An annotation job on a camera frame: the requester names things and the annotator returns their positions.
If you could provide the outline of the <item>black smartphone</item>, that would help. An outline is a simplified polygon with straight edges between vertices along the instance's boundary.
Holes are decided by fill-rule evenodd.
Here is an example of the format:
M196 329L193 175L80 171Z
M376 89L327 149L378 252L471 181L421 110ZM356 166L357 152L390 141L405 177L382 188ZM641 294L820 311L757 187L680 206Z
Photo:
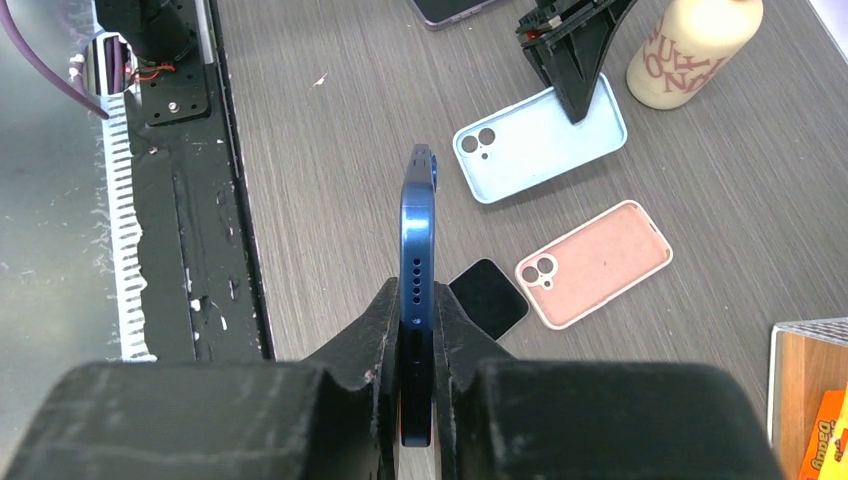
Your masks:
M494 340L509 332L529 311L524 296L488 258L467 267L449 287L468 318Z

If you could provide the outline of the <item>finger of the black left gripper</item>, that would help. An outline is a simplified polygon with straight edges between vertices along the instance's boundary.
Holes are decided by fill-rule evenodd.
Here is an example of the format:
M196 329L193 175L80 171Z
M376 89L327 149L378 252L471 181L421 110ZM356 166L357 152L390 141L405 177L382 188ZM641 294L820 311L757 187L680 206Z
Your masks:
M586 118L616 31L636 0L546 0L519 19L516 36L571 123Z

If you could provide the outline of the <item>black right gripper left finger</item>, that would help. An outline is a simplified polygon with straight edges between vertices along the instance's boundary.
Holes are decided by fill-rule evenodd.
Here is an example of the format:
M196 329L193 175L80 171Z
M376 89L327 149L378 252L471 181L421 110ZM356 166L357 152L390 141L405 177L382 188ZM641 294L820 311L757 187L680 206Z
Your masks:
M50 391L9 479L393 479L398 282L297 362L89 363Z

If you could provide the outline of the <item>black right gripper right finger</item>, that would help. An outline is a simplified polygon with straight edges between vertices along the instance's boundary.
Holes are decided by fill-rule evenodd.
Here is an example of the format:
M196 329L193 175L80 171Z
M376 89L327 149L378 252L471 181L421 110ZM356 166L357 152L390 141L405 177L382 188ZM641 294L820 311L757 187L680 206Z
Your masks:
M443 479L779 479L744 390L711 365L520 360L437 285Z

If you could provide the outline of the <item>pink phone case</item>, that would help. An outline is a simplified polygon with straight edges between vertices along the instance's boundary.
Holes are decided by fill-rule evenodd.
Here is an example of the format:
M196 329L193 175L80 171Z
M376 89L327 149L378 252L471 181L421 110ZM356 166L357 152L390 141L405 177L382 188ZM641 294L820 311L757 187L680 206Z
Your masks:
M514 275L542 323L563 330L672 259L643 206L624 200L521 260Z

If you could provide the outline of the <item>light blue phone case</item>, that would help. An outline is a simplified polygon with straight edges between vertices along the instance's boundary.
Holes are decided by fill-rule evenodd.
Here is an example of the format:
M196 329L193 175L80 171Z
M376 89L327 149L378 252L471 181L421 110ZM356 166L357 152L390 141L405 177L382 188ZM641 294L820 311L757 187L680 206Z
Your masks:
M584 120L573 124L549 87L458 130L453 151L473 197L492 204L608 155L627 137L600 75Z

